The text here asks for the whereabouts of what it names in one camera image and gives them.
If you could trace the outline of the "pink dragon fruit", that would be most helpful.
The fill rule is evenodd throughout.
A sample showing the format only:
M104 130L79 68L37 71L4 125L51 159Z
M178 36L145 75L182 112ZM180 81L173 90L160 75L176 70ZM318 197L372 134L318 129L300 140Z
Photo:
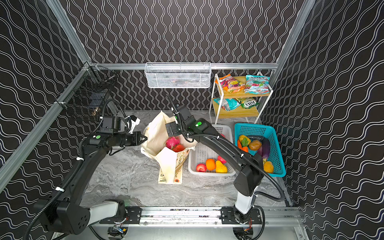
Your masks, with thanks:
M170 150L173 150L179 144L180 140L177 137L169 137L166 141L166 147Z

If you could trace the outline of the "red bell pepper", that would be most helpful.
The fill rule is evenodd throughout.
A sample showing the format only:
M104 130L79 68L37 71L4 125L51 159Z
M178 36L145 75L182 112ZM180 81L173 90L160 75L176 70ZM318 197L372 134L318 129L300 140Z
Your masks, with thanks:
M179 153L184 151L185 149L186 148L182 144L179 144L179 145L176 145L172 150L176 153Z

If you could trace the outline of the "cream canvas grocery bag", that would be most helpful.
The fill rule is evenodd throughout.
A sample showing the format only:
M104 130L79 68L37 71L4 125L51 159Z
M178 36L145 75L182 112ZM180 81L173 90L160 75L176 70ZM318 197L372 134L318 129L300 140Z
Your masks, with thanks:
M197 141L190 143L182 135L179 135L177 138L185 148L183 151L174 152L166 147L166 141L169 138L166 124L173 123L175 120L174 117L160 112L144 131L147 140L141 145L141 153L158 162L160 166L159 184L182 184L184 163L190 151L194 150L197 145Z

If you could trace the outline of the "purple eggplant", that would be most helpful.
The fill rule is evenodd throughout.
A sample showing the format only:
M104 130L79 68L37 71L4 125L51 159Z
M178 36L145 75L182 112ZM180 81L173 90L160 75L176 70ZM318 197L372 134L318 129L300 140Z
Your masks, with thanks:
M270 143L270 140L267 138L264 138L261 142L262 142L262 147L258 150L258 154L262 157L263 163L265 163L270 156L271 143Z

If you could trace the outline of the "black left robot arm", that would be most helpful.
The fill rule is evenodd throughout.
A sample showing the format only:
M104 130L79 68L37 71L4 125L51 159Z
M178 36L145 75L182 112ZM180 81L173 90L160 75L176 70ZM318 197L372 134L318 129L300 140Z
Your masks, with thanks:
M134 128L140 120L128 116L121 110L121 115L105 116L107 100L102 107L101 121L95 130L83 138L79 144L74 166L64 180L53 190L47 199L35 202L36 214L27 226L23 239L30 240L34 225L39 222L47 232L61 233L58 239L68 235L78 235L89 225L107 218L125 219L126 211L121 201L107 201L100 207L85 208L80 203L99 163L107 156L116 154L126 147L139 146L147 140Z

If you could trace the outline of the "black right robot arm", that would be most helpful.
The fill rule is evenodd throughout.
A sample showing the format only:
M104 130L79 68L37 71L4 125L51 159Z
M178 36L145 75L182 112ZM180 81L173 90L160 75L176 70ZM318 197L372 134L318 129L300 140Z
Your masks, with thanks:
M167 94L167 99L171 104L171 111L175 121L166 124L169 137L182 137L188 143L197 142L209 147L219 156L223 157L227 163L237 172L234 186L238 191L236 203L232 210L232 215L228 220L237 223L249 223L251 212L253 211L257 196L264 196L276 202L283 202L285 195L278 182L264 171L262 157L251 155L240 150L231 141L224 138L207 120L195 117L185 106L175 104L172 97ZM280 196L274 197L258 190L263 178L268 179L279 191Z

